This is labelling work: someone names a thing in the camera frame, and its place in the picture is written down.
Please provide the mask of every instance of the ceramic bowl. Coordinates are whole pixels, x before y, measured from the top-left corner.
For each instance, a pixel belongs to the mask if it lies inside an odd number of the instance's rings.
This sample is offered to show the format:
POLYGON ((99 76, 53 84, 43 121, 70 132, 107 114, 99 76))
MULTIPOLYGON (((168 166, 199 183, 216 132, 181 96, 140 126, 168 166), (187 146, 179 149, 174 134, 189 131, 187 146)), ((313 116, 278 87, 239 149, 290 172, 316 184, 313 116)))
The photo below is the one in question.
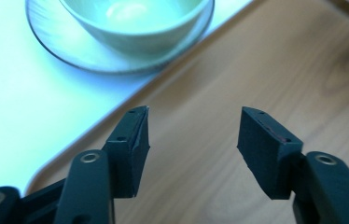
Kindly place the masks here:
POLYGON ((100 43, 126 54, 164 54, 187 36, 209 0, 61 0, 100 43))

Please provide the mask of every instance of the white saucer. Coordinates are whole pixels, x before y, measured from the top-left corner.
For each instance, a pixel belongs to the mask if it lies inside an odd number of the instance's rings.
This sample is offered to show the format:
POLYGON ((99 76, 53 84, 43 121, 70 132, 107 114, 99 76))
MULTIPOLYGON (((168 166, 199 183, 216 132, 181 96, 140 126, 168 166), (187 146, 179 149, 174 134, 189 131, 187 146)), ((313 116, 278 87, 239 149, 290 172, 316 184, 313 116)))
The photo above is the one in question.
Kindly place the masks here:
POLYGON ((209 2, 194 29, 175 49, 160 57, 123 55, 104 47, 66 11, 59 0, 26 0, 26 15, 41 45, 58 59, 75 67, 100 73, 147 73, 161 69, 198 42, 206 31, 215 8, 209 2))

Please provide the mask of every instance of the screw hole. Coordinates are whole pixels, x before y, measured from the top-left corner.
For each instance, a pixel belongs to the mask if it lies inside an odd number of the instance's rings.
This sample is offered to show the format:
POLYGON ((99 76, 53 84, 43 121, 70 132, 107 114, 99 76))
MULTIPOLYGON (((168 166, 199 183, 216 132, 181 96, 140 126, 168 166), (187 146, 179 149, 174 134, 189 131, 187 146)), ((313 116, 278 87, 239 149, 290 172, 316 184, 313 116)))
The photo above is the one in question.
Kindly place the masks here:
POLYGON ((91 216, 79 215, 73 218, 73 224, 88 224, 91 222, 91 216))

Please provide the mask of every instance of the wooden tray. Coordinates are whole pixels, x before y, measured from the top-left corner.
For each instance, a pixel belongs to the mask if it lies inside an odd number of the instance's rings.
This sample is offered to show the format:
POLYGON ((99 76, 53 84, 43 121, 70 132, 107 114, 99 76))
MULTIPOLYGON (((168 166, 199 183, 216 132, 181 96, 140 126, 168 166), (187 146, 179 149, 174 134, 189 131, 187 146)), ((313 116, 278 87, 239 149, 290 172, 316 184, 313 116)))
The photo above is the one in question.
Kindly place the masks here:
POLYGON ((255 1, 169 66, 34 179, 66 177, 80 151, 101 148, 122 114, 149 105, 151 149, 124 223, 294 223, 291 201, 264 195, 236 148, 241 107, 270 113, 349 165, 349 16, 321 0, 255 1))

